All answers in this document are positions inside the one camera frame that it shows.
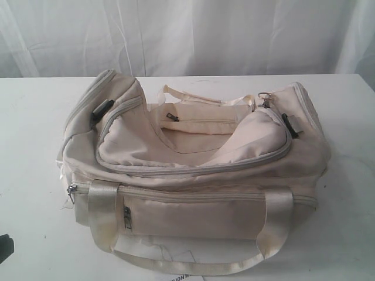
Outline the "cream fabric duffel bag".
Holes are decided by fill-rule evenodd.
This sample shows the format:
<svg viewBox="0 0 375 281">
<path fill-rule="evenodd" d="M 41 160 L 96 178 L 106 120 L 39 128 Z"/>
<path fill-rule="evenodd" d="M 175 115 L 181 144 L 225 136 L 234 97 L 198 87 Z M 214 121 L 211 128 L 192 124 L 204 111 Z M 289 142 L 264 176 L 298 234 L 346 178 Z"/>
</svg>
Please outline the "cream fabric duffel bag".
<svg viewBox="0 0 375 281">
<path fill-rule="evenodd" d="M 219 276 L 277 254 L 315 211 L 330 147 L 307 90 L 231 101 L 165 85 L 154 104 L 135 77 L 100 73 L 70 113 L 57 163 L 76 221 L 104 252 L 164 273 Z M 156 260 L 116 249 L 129 237 L 254 240 L 232 263 Z"/>
</svg>

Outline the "white backdrop curtain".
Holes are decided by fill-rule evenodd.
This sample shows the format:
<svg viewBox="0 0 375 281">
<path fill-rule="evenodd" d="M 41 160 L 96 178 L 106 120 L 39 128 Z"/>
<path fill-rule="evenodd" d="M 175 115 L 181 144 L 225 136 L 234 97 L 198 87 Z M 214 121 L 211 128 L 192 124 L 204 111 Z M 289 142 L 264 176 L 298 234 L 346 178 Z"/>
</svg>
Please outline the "white backdrop curtain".
<svg viewBox="0 0 375 281">
<path fill-rule="evenodd" d="M 1 76 L 357 73 L 373 1 L 2 1 Z"/>
</svg>

